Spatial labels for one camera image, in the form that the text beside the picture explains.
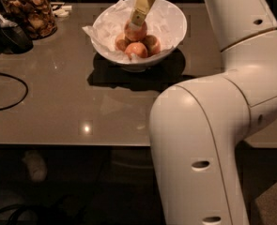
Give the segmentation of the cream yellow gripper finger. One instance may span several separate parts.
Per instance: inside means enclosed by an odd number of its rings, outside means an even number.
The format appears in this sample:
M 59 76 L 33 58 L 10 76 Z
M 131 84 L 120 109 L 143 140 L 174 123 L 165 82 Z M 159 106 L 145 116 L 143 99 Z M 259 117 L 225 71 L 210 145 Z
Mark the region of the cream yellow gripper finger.
M 130 16 L 130 24 L 134 29 L 141 27 L 146 20 L 148 12 L 151 10 L 155 0 L 134 0 L 133 9 Z

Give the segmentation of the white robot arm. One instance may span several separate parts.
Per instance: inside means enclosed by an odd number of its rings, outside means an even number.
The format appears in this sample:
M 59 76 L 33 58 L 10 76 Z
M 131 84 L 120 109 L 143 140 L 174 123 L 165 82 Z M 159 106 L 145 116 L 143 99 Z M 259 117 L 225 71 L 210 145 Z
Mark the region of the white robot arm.
M 175 84 L 149 118 L 166 225 L 249 225 L 236 145 L 277 119 L 277 21 L 266 0 L 205 0 L 222 72 Z

